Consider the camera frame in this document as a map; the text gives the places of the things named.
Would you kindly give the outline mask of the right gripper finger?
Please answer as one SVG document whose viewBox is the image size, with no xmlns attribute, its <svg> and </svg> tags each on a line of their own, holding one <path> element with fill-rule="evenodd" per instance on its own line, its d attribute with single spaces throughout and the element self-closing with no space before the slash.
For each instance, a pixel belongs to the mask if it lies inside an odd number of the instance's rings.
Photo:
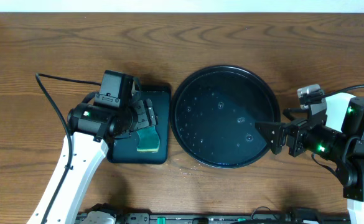
<svg viewBox="0 0 364 224">
<path fill-rule="evenodd" d="M 255 128 L 266 141 L 267 147 L 275 155 L 282 151 L 286 144 L 285 123 L 278 122 L 256 122 Z"/>
<path fill-rule="evenodd" d="M 282 111 L 282 114 L 289 120 L 308 120 L 309 110 L 301 108 L 286 108 Z"/>
</svg>

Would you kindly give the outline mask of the green and yellow sponge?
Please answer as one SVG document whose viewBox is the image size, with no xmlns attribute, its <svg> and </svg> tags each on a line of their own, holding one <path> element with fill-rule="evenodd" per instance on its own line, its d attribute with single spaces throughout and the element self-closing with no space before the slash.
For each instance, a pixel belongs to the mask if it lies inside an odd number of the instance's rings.
<svg viewBox="0 0 364 224">
<path fill-rule="evenodd" d="M 161 143 L 155 126 L 137 130 L 139 136 L 138 152 L 157 152 Z"/>
</svg>

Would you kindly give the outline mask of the light blue plate top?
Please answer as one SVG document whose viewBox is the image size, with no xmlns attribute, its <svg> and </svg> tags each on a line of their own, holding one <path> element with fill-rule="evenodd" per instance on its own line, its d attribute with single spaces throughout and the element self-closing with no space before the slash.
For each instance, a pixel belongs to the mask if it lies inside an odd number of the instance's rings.
<svg viewBox="0 0 364 224">
<path fill-rule="evenodd" d="M 349 93 L 337 93 L 336 95 L 326 97 L 326 127 L 338 132 L 342 131 L 341 128 L 347 112 L 348 104 L 350 99 L 354 97 L 354 95 Z"/>
</svg>

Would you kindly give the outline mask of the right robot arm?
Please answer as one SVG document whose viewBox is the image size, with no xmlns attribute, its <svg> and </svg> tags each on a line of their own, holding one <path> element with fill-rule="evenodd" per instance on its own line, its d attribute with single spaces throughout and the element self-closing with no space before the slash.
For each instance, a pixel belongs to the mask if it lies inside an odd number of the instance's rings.
<svg viewBox="0 0 364 224">
<path fill-rule="evenodd" d="M 305 151 L 332 161 L 336 168 L 326 169 L 343 187 L 352 223 L 364 223 L 364 97 L 353 97 L 343 109 L 339 130 L 326 125 L 326 109 L 313 112 L 309 106 L 306 118 L 292 118 L 289 123 L 257 122 L 256 129 L 273 154 L 283 146 L 297 157 Z"/>
</svg>

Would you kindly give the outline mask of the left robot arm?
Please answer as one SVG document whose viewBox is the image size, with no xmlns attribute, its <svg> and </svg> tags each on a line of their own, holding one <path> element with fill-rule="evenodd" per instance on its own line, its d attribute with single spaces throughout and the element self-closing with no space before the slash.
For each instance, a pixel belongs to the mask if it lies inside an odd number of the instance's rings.
<svg viewBox="0 0 364 224">
<path fill-rule="evenodd" d="M 79 118 L 77 129 L 66 132 L 60 159 L 29 223 L 73 223 L 104 159 L 122 164 L 162 164 L 167 159 L 167 106 L 149 99 L 137 102 L 134 109 L 139 121 L 109 140 L 97 134 L 102 122 L 88 127 L 92 106 L 82 104 L 80 108 L 81 113 L 73 111 Z"/>
</svg>

